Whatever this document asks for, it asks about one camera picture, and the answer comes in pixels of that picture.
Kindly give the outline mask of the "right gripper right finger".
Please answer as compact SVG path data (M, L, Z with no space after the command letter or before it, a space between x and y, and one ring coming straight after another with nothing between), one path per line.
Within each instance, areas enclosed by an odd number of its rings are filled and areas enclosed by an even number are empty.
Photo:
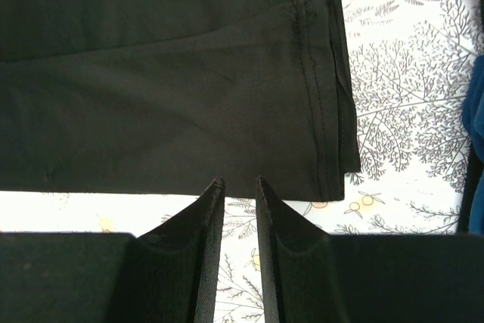
M268 322L481 322L483 239L328 234L263 178L256 219Z

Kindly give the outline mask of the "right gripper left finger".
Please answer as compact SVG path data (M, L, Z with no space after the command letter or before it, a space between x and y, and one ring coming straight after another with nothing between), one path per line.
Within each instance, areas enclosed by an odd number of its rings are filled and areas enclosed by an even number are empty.
M3 322L211 322L225 183L141 236L4 233Z

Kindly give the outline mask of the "black t-shirt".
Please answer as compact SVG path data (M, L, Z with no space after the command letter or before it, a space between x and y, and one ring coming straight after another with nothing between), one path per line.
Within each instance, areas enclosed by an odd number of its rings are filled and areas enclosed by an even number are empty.
M341 0L1 0L1 187L336 201L360 169Z

